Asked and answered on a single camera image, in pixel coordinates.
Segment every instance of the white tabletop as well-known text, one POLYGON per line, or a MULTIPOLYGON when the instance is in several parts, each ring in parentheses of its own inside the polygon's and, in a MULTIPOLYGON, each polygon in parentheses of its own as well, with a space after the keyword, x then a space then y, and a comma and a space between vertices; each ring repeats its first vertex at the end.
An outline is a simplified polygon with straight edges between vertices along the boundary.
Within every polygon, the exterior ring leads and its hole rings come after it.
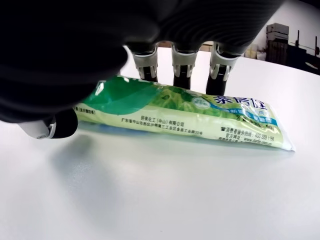
MULTIPOLYGON (((170 49, 158 55, 172 84, 170 49)), ((194 91, 209 58, 198 53, 194 91)), ((138 77, 131 58, 121 73, 138 77)), ((277 110, 296 153, 130 131, 36 140, 0 123, 0 240, 318 240, 319 92, 318 75, 247 58, 227 82, 277 110)))

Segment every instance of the white wall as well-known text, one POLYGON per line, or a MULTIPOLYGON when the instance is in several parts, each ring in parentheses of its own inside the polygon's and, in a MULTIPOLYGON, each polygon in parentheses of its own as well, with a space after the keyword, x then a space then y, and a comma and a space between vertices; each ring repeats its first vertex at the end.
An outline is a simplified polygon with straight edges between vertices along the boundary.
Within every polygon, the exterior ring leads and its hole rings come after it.
MULTIPOLYGON (((320 46, 320 9, 312 5, 298 0, 287 1, 266 25, 273 23, 289 26, 289 44, 291 45, 294 45, 298 38, 298 30, 300 30, 300 45, 314 49, 315 37, 318 36, 318 46, 320 46)), ((259 49, 265 48, 266 26, 263 27, 253 43, 257 44, 259 49)), ((307 49, 307 53, 315 55, 315 51, 311 49, 307 49)))

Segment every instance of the robotic hand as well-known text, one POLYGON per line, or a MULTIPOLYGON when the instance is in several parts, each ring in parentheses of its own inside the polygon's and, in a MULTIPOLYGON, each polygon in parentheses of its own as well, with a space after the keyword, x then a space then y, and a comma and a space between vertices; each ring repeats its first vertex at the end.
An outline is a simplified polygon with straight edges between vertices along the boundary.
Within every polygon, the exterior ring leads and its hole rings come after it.
POLYGON ((127 45, 140 77, 157 81, 157 43, 172 42, 174 85, 190 88, 202 43, 214 41, 206 93, 229 72, 283 0, 118 0, 0 15, 0 120, 36 139, 77 129, 72 107, 117 74, 127 45))

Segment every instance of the printed web address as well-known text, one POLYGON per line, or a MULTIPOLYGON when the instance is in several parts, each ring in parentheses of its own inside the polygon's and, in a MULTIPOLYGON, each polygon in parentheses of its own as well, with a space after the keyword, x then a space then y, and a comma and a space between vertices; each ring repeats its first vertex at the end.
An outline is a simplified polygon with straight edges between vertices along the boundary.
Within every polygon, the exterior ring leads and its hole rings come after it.
POLYGON ((256 139, 250 139, 250 138, 247 138, 247 137, 245 137, 243 140, 245 142, 249 142, 249 143, 263 144, 263 145, 267 145, 267 146, 271 146, 272 145, 270 142, 256 140, 256 139))

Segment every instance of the toothpaste tube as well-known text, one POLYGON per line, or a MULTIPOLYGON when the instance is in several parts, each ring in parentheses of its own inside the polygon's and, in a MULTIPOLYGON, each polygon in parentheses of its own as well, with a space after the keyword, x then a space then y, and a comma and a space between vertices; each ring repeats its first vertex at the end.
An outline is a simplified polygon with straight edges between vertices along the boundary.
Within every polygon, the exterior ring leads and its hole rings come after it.
POLYGON ((74 107, 80 121, 295 150, 275 112, 249 97, 206 95, 124 76, 74 107))

